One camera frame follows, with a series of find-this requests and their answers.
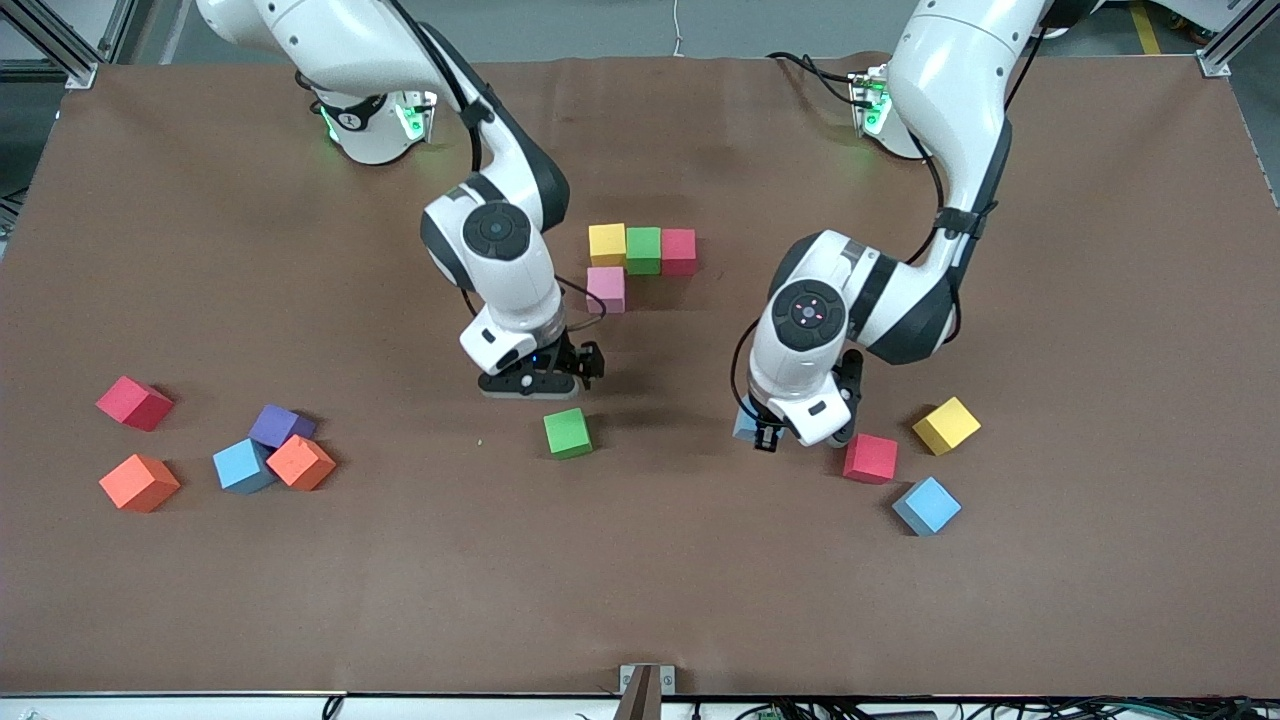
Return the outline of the aluminium frame post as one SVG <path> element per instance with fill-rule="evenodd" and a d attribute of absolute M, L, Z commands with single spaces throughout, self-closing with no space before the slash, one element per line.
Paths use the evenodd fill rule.
<path fill-rule="evenodd" d="M 1197 51 L 1203 77 L 1230 76 L 1229 61 L 1276 18 L 1280 18 L 1280 0 L 1242 0 L 1238 13 Z"/>
<path fill-rule="evenodd" d="M 91 88 L 101 65 L 125 59 L 147 0 L 0 0 L 0 82 Z"/>

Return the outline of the metal base connector panel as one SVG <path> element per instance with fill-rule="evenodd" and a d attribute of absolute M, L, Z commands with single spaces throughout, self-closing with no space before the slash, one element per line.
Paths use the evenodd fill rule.
<path fill-rule="evenodd" d="M 892 106 L 886 73 L 884 63 L 847 74 L 852 119 L 860 136 L 881 137 L 884 128 L 884 119 Z"/>
<path fill-rule="evenodd" d="M 401 91 L 396 100 L 396 108 L 408 141 L 411 143 L 429 143 L 436 109 L 436 95 L 430 91 Z"/>

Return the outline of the pink foam block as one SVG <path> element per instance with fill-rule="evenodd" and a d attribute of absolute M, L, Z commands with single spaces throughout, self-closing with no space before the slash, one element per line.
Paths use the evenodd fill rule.
<path fill-rule="evenodd" d="M 594 314 L 621 314 L 626 310 L 626 270 L 622 266 L 588 268 L 588 310 Z"/>

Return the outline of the brown table mat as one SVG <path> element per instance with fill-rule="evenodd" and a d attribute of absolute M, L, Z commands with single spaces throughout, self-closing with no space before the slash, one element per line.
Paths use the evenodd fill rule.
<path fill-rule="evenodd" d="M 548 401 L 483 397 L 468 314 L 419 238 L 468 169 L 361 167 L 274 65 L 110 67 L 65 96 L 0 263 L 0 692 L 685 692 L 1280 698 L 1280 211 L 1233 87 L 1180 56 L 1038 60 L 963 284 L 963 332 L 867 363 L 840 455 L 733 437 L 727 375 L 780 259 L 833 228 L 909 255 L 922 167 L 765 60 L 490 64 L 572 184 L 550 236 L 686 225 L 701 265 L 636 281 L 554 459 Z M 174 401 L 152 432 L 95 402 Z M 934 456 L 951 397 L 982 428 Z M 275 404 L 337 461 L 221 489 Z M 151 512 L 99 480 L 133 454 Z M 934 477 L 963 506 L 916 537 Z"/>

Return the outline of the green foam block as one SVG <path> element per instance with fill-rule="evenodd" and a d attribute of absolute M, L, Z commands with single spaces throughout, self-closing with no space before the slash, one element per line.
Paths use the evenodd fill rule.
<path fill-rule="evenodd" d="M 586 416 L 580 407 L 545 415 L 543 425 L 548 448 L 556 459 L 579 457 L 594 450 Z"/>
<path fill-rule="evenodd" d="M 625 229 L 625 269 L 628 275 L 659 275 L 662 269 L 662 229 L 627 227 Z"/>

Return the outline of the purple foam block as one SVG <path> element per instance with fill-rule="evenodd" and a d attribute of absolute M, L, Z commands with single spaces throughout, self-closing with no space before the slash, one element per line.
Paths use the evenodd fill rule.
<path fill-rule="evenodd" d="M 255 419 L 248 437 L 269 448 L 282 447 L 291 437 L 314 438 L 316 421 L 275 404 L 268 404 Z"/>

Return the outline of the orange foam block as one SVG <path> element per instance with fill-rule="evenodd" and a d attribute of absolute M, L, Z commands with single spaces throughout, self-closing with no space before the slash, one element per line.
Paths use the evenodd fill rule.
<path fill-rule="evenodd" d="M 288 487 L 316 489 L 335 469 L 337 461 L 317 442 L 293 434 L 266 459 L 268 468 Z"/>
<path fill-rule="evenodd" d="M 165 503 L 180 483 L 165 462 L 133 454 L 99 480 L 114 506 L 132 512 L 151 512 Z"/>

